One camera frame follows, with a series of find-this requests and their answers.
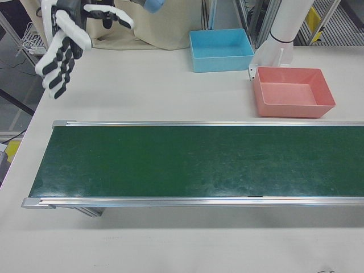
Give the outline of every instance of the white table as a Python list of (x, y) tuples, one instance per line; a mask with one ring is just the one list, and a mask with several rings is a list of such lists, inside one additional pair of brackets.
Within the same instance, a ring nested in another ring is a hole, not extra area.
[[(364, 48), (295, 48), (292, 66), (323, 70), (337, 106), (322, 120), (364, 121)], [(20, 207), (54, 120), (269, 120), (246, 71), (191, 71), (188, 50), (93, 49), (66, 93), (43, 96), (0, 189), (2, 272), (363, 272), (364, 208), (109, 208), (95, 219)]]

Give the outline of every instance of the green conveyor belt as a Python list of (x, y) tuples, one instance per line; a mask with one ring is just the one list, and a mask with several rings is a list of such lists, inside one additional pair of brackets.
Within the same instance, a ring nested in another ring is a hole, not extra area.
[(364, 127), (55, 127), (30, 197), (364, 196)]

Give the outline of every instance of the blue plastic tray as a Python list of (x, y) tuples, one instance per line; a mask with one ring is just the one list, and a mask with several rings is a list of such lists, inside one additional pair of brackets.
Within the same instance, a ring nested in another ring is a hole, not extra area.
[(245, 30), (199, 30), (189, 33), (193, 70), (247, 70), (254, 56)]

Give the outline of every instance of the robotic hand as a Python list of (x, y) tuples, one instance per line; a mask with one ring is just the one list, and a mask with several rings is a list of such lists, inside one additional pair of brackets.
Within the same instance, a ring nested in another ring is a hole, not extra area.
[[(131, 1), (151, 13), (161, 8), (164, 2)], [(124, 11), (115, 8), (113, 0), (104, 2), (109, 5), (92, 4), (91, 0), (42, 0), (43, 25), (49, 47), (35, 66), (35, 71), (44, 77), (43, 87), (52, 98), (58, 98), (66, 91), (75, 60), (82, 56), (83, 50), (92, 48), (91, 38), (85, 31), (87, 18), (102, 19), (106, 28), (111, 27), (112, 21), (118, 21), (133, 29), (133, 20)]]

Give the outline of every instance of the pink bin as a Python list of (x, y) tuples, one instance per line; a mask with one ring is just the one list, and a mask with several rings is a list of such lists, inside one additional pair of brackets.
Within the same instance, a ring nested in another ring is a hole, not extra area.
[(320, 69), (258, 67), (253, 85), (262, 117), (320, 118), (335, 106)]

